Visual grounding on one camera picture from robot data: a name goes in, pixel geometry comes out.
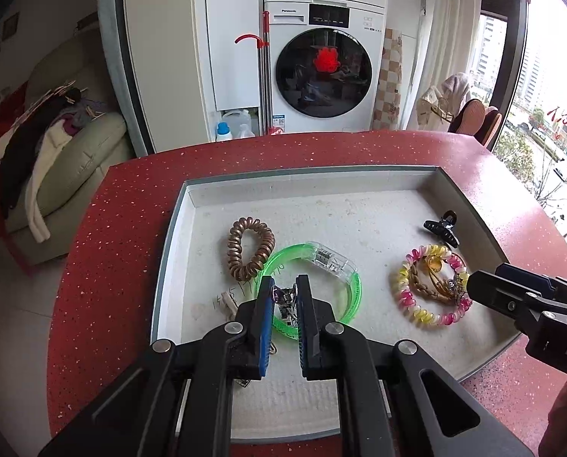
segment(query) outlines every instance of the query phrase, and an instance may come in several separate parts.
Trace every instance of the metal screw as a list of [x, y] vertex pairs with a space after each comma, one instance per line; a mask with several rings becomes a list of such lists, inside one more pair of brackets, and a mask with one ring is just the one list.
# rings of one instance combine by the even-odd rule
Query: metal screw
[[398, 350], [408, 356], [417, 352], [417, 344], [412, 340], [403, 340], [398, 344]]
[[241, 333], [243, 331], [243, 325], [237, 321], [231, 321], [225, 325], [225, 332], [227, 333]]
[[163, 354], [172, 348], [172, 343], [166, 338], [161, 338], [153, 343], [153, 350], [159, 354]]
[[345, 331], [345, 327], [340, 323], [333, 321], [332, 323], [328, 323], [325, 326], [325, 331], [327, 331], [331, 335], [340, 335], [343, 331]]

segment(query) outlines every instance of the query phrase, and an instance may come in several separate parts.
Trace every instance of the white sweater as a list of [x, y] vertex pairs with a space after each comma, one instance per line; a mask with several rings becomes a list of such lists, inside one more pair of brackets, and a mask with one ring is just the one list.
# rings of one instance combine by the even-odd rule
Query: white sweater
[[64, 130], [64, 121], [59, 120], [45, 132], [42, 140], [41, 150], [38, 153], [32, 176], [25, 190], [25, 212], [28, 216], [28, 225], [36, 242], [44, 242], [51, 237], [51, 233], [42, 218], [41, 210], [38, 208], [36, 196], [42, 181], [65, 145], [72, 139], [71, 135]]

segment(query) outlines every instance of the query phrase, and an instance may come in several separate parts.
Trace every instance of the red hook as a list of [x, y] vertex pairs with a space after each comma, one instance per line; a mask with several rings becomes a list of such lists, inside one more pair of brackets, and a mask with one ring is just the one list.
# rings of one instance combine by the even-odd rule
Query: red hook
[[263, 48], [265, 46], [264, 41], [262, 41], [262, 39], [260, 39], [258, 36], [256, 36], [255, 34], [244, 34], [243, 36], [239, 36], [236, 40], [235, 40], [235, 44], [237, 44], [238, 42], [240, 42], [242, 39], [246, 39], [246, 38], [254, 38], [256, 40], [256, 47], [258, 48], [258, 50], [260, 50], [261, 48]]

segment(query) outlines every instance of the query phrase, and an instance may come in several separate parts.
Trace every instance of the window frame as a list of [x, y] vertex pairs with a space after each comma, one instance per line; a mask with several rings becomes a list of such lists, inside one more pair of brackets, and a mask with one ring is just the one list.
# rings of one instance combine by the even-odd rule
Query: window frame
[[[491, 106], [496, 106], [505, 119], [510, 112], [516, 87], [520, 78], [525, 55], [527, 0], [482, 0], [480, 13], [506, 22], [506, 37], [503, 42], [502, 61], [491, 95]], [[502, 121], [487, 148], [492, 150], [503, 130]]]

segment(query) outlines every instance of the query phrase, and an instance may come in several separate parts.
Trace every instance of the green plastic bracelet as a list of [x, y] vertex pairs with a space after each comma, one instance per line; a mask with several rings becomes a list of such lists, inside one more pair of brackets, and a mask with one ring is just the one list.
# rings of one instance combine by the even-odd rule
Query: green plastic bracelet
[[[337, 257], [345, 259], [344, 257], [340, 256], [340, 254], [337, 254], [324, 245], [318, 244], [316, 242], [307, 242], [306, 244], [296, 244], [286, 247], [281, 251], [273, 254], [264, 264], [264, 268], [254, 280], [254, 297], [257, 294], [258, 287], [263, 276], [272, 275], [279, 266], [293, 259], [309, 260], [318, 267], [326, 269], [327, 271], [347, 283], [349, 291], [349, 296], [347, 298], [347, 308], [345, 310], [345, 313], [342, 315], [342, 318], [340, 318], [338, 321], [348, 325], [349, 322], [354, 318], [355, 313], [357, 313], [357, 310], [360, 307], [360, 301], [362, 300], [362, 283], [360, 281], [360, 276], [357, 272], [357, 268], [348, 259], [345, 259], [344, 263], [338, 263], [340, 266], [337, 268], [338, 272], [336, 272], [336, 270], [332, 269], [332, 266], [329, 267], [326, 263], [320, 260], [317, 260], [318, 262], [316, 262], [316, 254], [318, 253], [318, 250], [329, 251], [332, 254], [336, 254]], [[279, 333], [286, 335], [286, 337], [298, 340], [298, 328], [286, 325], [277, 317], [273, 317], [273, 327]]]

